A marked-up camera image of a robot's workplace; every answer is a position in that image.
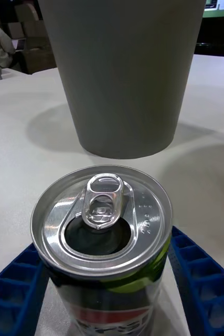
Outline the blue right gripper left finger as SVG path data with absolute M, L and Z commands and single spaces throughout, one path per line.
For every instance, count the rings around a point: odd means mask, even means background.
M 48 280 L 33 244 L 0 272 L 0 335 L 35 335 Z

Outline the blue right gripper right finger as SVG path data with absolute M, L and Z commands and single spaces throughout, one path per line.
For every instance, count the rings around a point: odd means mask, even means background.
M 224 269 L 173 227 L 169 261 L 191 335 L 224 335 Z

